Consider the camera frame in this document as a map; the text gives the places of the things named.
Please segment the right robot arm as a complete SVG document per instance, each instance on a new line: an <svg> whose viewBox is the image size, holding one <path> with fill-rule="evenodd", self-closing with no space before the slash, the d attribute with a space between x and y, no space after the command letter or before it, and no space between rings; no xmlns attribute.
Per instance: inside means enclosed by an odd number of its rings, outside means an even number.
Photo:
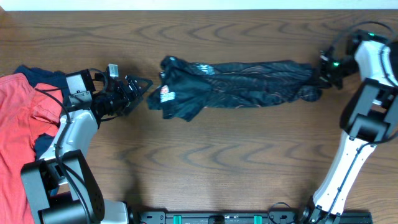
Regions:
<svg viewBox="0 0 398 224"><path fill-rule="evenodd" d="M359 73L361 84L340 116L340 145L319 188L298 223L372 223L368 211L346 211L347 196L367 158L380 144L397 137L395 43L366 30L350 33L346 55L334 57L331 45L320 56L317 80L341 89L343 79Z"/></svg>

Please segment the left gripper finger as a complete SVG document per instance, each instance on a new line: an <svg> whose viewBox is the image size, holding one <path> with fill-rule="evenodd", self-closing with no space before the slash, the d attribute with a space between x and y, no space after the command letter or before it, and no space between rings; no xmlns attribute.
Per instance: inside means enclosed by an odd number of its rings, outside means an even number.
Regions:
<svg viewBox="0 0 398 224"><path fill-rule="evenodd" d="M153 85L153 81L150 79L140 78L132 75L127 75L126 81L129 88L134 93L145 93Z"/></svg>
<svg viewBox="0 0 398 224"><path fill-rule="evenodd" d="M124 116L128 116L143 100L142 95L133 96L131 100L128 101L128 104L124 108Z"/></svg>

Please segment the black patterned sports jersey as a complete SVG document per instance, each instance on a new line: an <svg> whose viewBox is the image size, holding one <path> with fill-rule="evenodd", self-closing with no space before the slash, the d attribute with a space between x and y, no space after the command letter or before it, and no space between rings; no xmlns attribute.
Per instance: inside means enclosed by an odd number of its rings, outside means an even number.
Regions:
<svg viewBox="0 0 398 224"><path fill-rule="evenodd" d="M160 86L147 104L164 119L191 121L204 108L262 108L322 96L312 66L292 60L209 64L167 56L160 67Z"/></svg>

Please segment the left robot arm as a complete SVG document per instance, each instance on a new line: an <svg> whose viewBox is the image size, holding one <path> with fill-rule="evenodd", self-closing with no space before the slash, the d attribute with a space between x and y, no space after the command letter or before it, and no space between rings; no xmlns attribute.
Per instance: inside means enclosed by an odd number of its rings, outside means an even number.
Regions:
<svg viewBox="0 0 398 224"><path fill-rule="evenodd" d="M83 70L66 75L69 108L40 159L25 164L21 178L34 223L139 223L124 202L106 200L86 161L100 124L127 116L152 86L150 79Z"/></svg>

